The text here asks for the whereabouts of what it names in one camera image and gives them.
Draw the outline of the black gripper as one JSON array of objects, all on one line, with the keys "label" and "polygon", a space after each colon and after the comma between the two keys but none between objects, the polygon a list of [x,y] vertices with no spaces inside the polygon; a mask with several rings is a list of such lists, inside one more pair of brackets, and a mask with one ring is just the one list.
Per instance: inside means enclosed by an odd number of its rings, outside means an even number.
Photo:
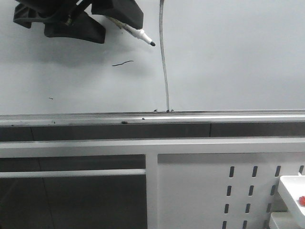
[{"label": "black gripper", "polygon": [[48,38],[74,38],[103,44],[105,28],[85,11],[91,0],[20,0],[13,22],[30,28],[33,22],[45,24]]}]

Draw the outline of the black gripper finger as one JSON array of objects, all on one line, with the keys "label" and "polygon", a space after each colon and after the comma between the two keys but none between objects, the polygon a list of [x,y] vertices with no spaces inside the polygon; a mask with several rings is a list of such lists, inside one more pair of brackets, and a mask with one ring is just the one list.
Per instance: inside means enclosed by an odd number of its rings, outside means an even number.
[{"label": "black gripper finger", "polygon": [[135,29],[143,28],[143,11],[134,0],[93,0],[91,13],[117,19]]}]

